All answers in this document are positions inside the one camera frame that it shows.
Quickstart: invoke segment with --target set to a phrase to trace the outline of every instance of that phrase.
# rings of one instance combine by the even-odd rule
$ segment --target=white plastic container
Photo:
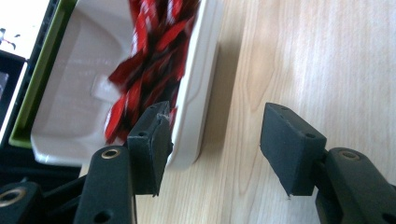
[[[201,1],[177,97],[170,168],[186,169],[199,155],[221,17],[220,1]],[[38,162],[80,166],[105,146],[104,119],[117,93],[103,77],[128,55],[132,30],[127,1],[78,1],[35,117]]]

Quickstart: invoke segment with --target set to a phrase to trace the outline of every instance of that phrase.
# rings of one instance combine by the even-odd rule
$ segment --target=metal screw
[[[0,194],[0,207],[6,207],[22,199],[26,194],[25,188],[15,188]]]
[[[361,157],[357,155],[356,153],[346,151],[346,150],[340,150],[338,152],[344,159],[350,160],[350,161],[359,161]]]
[[[113,159],[116,158],[120,155],[120,151],[118,149],[115,148],[111,148],[109,150],[106,150],[102,153],[102,158],[103,159]]]

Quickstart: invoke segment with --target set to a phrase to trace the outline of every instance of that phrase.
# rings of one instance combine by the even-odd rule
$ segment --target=green container edge
[[[43,48],[38,56],[35,71],[23,99],[20,113],[8,139],[9,144],[14,147],[32,148],[30,135],[35,122],[35,115],[50,78],[67,23],[77,1],[61,0],[56,8]]]

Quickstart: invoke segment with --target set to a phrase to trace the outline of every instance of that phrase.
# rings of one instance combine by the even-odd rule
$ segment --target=clamp jaw
[[[396,223],[396,188],[362,153],[325,149],[326,137],[283,105],[267,103],[262,154],[288,195],[318,188],[321,223]]]
[[[159,195],[172,152],[169,104],[150,106],[124,146],[93,154],[86,176],[50,192],[32,182],[0,189],[2,223],[136,223],[136,194]]]

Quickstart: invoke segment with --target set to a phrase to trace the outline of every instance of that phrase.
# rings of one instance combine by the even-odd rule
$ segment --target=wooden surface
[[[266,102],[367,155],[396,184],[396,3],[224,0],[202,154],[137,197],[139,223],[318,223],[259,149]]]

